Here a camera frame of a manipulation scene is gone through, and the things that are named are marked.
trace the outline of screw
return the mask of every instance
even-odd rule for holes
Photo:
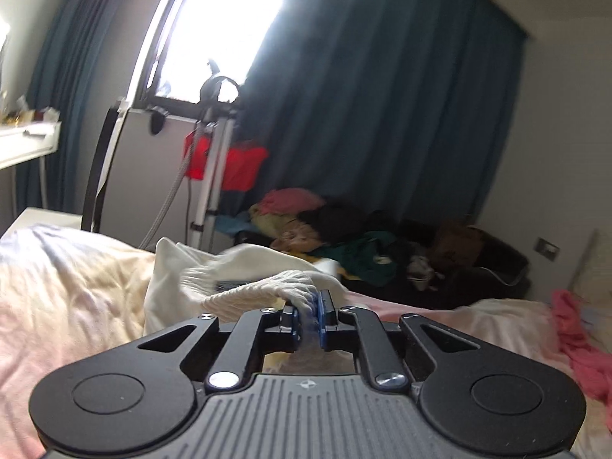
[[[208,377],[208,383],[210,386],[221,389],[235,387],[239,381],[240,378],[238,378],[238,375],[229,371],[220,371],[218,373],[213,373]]]
[[[376,384],[385,389],[393,389],[404,386],[406,376],[401,373],[382,373],[374,378]]]

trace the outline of black cord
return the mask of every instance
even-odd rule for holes
[[[189,209],[191,208],[191,178],[187,178],[187,210],[185,212],[185,245],[189,244]]]

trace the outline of brown bag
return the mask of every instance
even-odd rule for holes
[[[478,259],[482,246],[482,234],[478,229],[448,221],[438,229],[433,245],[427,252],[427,258],[437,271],[470,267]]]

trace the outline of window frame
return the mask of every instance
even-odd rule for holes
[[[202,114],[202,109],[197,103],[156,95],[171,37],[186,1],[169,0],[163,10],[138,80],[133,103],[134,108],[146,110],[152,107],[161,107],[173,116],[188,119],[199,119]]]

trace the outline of red shade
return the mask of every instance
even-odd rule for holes
[[[189,150],[193,138],[193,133],[185,138],[183,156]],[[210,139],[206,136],[198,141],[185,176],[191,179],[204,178],[209,146]],[[249,191],[255,185],[259,167],[267,156],[267,150],[260,146],[232,146],[228,151],[221,189],[225,191]]]

